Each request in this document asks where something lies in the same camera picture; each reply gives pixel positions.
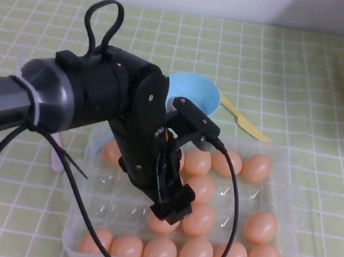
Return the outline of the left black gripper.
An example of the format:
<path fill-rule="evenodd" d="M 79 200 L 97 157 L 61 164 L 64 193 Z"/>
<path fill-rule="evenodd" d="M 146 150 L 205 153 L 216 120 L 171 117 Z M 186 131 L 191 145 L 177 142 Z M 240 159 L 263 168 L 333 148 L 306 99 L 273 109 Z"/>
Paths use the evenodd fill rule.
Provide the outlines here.
<path fill-rule="evenodd" d="M 124 114 L 115 122 L 119 161 L 131 183 L 153 202 L 157 219 L 175 224 L 189 216 L 195 192 L 180 180 L 182 153 L 166 123 L 168 77 L 154 64 L 136 69 Z"/>

